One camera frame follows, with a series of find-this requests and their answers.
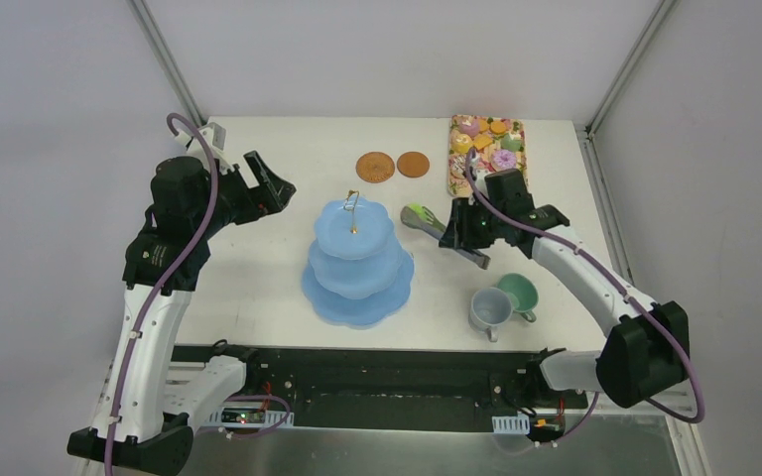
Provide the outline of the green frosted donut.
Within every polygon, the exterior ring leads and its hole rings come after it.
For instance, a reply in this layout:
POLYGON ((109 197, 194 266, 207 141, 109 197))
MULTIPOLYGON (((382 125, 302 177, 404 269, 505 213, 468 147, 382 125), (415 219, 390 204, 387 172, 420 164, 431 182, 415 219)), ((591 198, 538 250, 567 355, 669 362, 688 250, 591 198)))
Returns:
POLYGON ((419 205, 417 203, 411 203, 407 205, 407 209, 415 213, 424 222, 438 222, 434 213, 428 208, 419 205))

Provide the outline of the white chocolate drizzle donut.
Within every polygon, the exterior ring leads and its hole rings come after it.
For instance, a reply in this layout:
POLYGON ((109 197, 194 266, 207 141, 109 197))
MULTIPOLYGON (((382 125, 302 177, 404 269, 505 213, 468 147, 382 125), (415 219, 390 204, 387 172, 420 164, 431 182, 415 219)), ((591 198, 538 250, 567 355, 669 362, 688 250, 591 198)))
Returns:
POLYGON ((469 173, 473 179, 477 179, 477 172, 474 167, 477 165, 477 158, 469 160, 466 156, 453 156, 449 161, 449 174, 454 179, 465 180, 466 173, 469 173))

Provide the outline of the purple sprinkled donut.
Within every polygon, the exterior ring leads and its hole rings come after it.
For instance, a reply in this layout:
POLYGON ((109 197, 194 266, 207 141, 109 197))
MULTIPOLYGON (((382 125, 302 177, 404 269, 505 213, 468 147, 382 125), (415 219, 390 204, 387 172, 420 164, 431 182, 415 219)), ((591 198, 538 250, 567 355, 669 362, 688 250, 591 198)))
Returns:
POLYGON ((496 172, 516 169, 518 157, 514 151, 498 149, 491 156, 491 164, 496 172))

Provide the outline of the yellow frosted donut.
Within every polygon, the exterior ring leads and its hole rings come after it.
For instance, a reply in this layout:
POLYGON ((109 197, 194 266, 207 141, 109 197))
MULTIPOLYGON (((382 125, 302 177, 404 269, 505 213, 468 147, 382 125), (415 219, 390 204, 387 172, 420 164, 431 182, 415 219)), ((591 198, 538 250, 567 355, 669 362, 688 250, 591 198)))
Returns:
POLYGON ((459 155, 466 155, 473 147, 472 138, 463 133, 452 134, 450 137, 450 148, 459 155))

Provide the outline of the green cupcake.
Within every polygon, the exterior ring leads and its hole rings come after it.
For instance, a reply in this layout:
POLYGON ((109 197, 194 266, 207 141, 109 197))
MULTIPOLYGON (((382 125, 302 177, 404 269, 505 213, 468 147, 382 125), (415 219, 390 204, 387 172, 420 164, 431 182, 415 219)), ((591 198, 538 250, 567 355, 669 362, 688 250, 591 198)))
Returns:
POLYGON ((502 150, 512 153, 522 152, 525 147, 524 134, 521 131, 508 132, 501 138, 500 146, 502 150))

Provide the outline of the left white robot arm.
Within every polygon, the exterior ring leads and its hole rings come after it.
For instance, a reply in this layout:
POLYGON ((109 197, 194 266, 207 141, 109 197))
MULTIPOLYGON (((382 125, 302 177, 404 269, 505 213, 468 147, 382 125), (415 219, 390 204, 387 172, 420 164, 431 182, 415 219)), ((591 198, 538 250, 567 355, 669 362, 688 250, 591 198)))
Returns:
POLYGON ((166 382, 210 238, 283 211, 296 191, 253 151, 244 157, 256 179, 248 184, 225 161, 225 131, 217 123, 175 137, 186 151, 157 165, 152 203, 125 253, 124 318, 108 385, 91 424, 73 432, 66 447, 106 468, 154 475, 181 472, 195 435, 230 396, 246 402, 261 393, 261 372, 220 352, 181 387, 170 390, 166 382))

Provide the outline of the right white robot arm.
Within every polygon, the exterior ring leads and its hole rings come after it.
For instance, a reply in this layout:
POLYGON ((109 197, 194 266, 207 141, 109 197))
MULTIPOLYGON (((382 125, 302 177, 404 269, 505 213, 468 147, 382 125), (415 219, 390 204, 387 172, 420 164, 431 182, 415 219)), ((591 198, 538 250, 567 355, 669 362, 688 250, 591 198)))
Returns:
POLYGON ((485 185, 485 193, 452 200, 441 247, 505 241, 556 277, 605 337, 599 351, 544 352, 523 381, 529 402, 545 407, 564 390, 582 390, 631 408, 688 378, 688 316, 676 302, 657 302, 600 263, 557 208, 535 205, 519 171, 493 173, 485 185))

